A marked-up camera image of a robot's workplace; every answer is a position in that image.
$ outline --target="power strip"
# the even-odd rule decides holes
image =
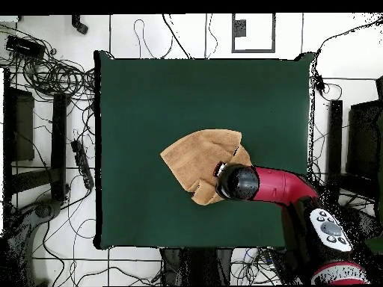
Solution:
[[[90,190],[94,187],[94,181],[91,170],[89,169],[88,158],[84,151],[84,147],[79,141],[73,141],[70,143],[70,145],[72,146],[72,150],[75,153],[76,165],[79,167],[82,178],[84,179],[85,188]]]

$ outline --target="tan towel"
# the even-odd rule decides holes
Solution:
[[[249,154],[240,144],[241,137],[240,132],[231,130],[201,130],[170,145],[161,157],[181,186],[194,193],[192,199],[197,204],[217,203],[222,200],[215,192],[217,178],[213,172],[217,164],[251,165]]]

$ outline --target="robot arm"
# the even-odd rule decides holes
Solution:
[[[339,221],[303,178],[284,170],[224,163],[214,175],[216,192],[225,199],[282,208],[287,265],[303,284],[368,283],[364,269],[351,261],[352,245]]]

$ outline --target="white floor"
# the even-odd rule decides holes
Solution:
[[[172,15],[167,20],[182,43],[185,50],[193,58],[203,58],[204,55],[204,28],[205,14]],[[144,38],[150,52],[142,41],[143,23],[137,21],[135,30],[141,39],[141,56],[150,58],[163,56],[171,44],[171,34],[166,27],[161,15],[113,15],[113,16],[81,16],[82,22],[89,27],[86,35],[82,35],[71,25],[71,16],[24,16],[18,23],[18,29],[37,38],[48,41],[57,50],[57,59],[67,59],[81,64],[85,70],[94,67],[94,50],[105,50],[113,54],[115,58],[138,58],[140,49],[138,38],[134,32],[135,20],[141,19],[145,23]],[[206,54],[211,58],[283,58],[293,59],[301,52],[316,52],[322,42],[335,35],[359,25],[367,24],[376,19],[376,16],[368,13],[277,13],[276,14],[276,50],[274,54],[233,54],[231,53],[231,14],[208,14],[210,29],[217,38],[218,46],[213,36],[207,35]],[[325,43],[318,60],[318,71],[326,83],[338,84],[343,89],[343,122],[347,124],[348,111],[351,105],[359,102],[367,102],[378,98],[374,79],[383,75],[383,25],[365,28],[347,35],[336,37]],[[171,52],[167,58],[185,58],[183,51],[174,41]],[[327,98],[337,98],[339,90],[330,86]],[[80,108],[86,107],[86,103],[78,104]],[[316,93],[315,123],[321,133],[327,131],[327,106],[328,102]],[[52,104],[35,102],[36,116],[34,126],[46,125],[52,127],[42,118],[52,117]],[[67,137],[72,140],[76,137],[76,130],[82,131],[82,112],[74,108],[67,120]],[[314,139],[320,133],[314,131]],[[50,165],[50,138],[51,135],[45,129],[35,129],[34,142],[40,150],[44,161]],[[343,129],[343,168],[346,157],[347,128]],[[88,148],[89,165],[94,167],[94,146],[90,138],[85,138],[85,146]],[[318,163],[322,172],[325,172],[325,146]],[[315,144],[314,155],[318,157],[322,148],[322,142]],[[32,162],[19,162],[18,172],[31,170],[26,167],[39,167],[41,161],[36,155]],[[67,147],[67,182],[70,183],[74,176],[78,175],[76,164],[70,146]],[[47,191],[49,186],[35,188],[14,195],[13,203],[24,206],[33,202],[38,195]],[[83,197],[86,193],[81,177],[73,181],[71,201]],[[121,270],[139,276],[141,278],[154,277],[160,268],[159,251],[150,248],[115,247],[107,250],[96,250],[91,238],[77,237],[75,248],[73,242],[75,233],[68,224],[68,212],[76,213],[71,218],[72,225],[78,229],[82,222],[88,218],[95,218],[95,194],[92,193],[78,207],[69,207],[52,221],[46,242],[47,247],[66,259],[65,269],[56,285],[62,284],[70,275],[72,259],[76,260],[76,282],[84,274],[100,272],[110,267],[118,267]],[[79,230],[79,234],[85,237],[94,235],[93,220],[85,222]],[[34,240],[34,269],[37,278],[48,278],[52,282],[61,271],[62,264],[53,259],[41,246],[46,225],[42,225]],[[245,249],[238,249],[233,254],[234,259],[243,258]],[[94,276],[85,277],[80,286],[127,286],[135,282],[134,278],[124,276],[116,269]],[[68,280],[63,286],[73,286]]]

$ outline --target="green cloth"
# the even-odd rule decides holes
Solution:
[[[202,129],[242,133],[254,164],[307,172],[312,54],[280,60],[113,60],[100,52],[101,247],[284,246],[281,208],[199,206],[160,152]]]

